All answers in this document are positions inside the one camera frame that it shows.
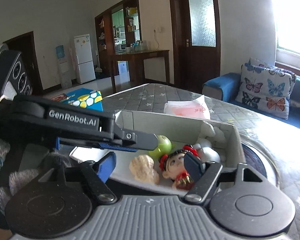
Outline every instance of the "pillow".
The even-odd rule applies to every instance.
[[[249,64],[253,65],[253,66],[258,66],[258,67],[267,67],[267,68],[273,68],[274,67],[271,64],[268,64],[266,62],[263,62],[259,59],[252,58],[252,57],[249,59]]]
[[[236,101],[283,119],[289,117],[290,105],[285,97],[267,97],[262,94],[255,96],[245,91],[239,91]]]
[[[297,80],[297,75],[295,73],[293,73],[292,71],[287,70],[287,69],[283,69],[283,68],[279,68],[279,67],[273,66],[271,64],[268,64],[266,62],[263,62],[263,61],[261,61],[259,59],[255,59],[255,58],[250,58],[249,65],[271,68],[271,69],[273,69],[271,72],[274,75],[275,74],[283,75],[283,73],[290,74],[291,75],[291,80],[290,80],[290,93],[289,93],[288,100],[290,99],[290,95],[291,95],[291,93],[293,91],[293,87],[296,84],[296,80]]]
[[[241,70],[240,90],[251,94],[290,97],[289,73],[245,63]]]
[[[287,119],[292,76],[279,69],[245,63],[236,101]]]

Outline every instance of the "yellow and white circle pattern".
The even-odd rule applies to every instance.
[[[97,103],[102,100],[101,92],[93,90],[89,95],[82,95],[77,98],[77,100],[71,100],[68,104],[72,106],[80,106],[86,108],[87,106],[92,106],[93,103]]]

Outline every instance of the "power cord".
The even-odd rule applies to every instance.
[[[154,40],[158,43],[158,47],[157,47],[157,50],[158,50],[159,47],[160,47],[160,44],[159,44],[159,42],[157,40],[157,35],[155,34],[155,29],[153,30],[153,32],[154,32]]]

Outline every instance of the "gray quilted mattress cover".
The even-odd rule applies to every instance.
[[[201,96],[161,84],[145,84],[106,97],[105,112],[134,110],[163,113],[167,101],[191,101]],[[300,240],[300,129],[274,118],[214,98],[205,97],[212,120],[234,124],[243,141],[266,153],[279,170],[280,186],[295,204],[289,236]]]

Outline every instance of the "refrigerator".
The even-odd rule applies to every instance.
[[[74,37],[77,82],[83,84],[96,79],[92,61],[90,35]]]

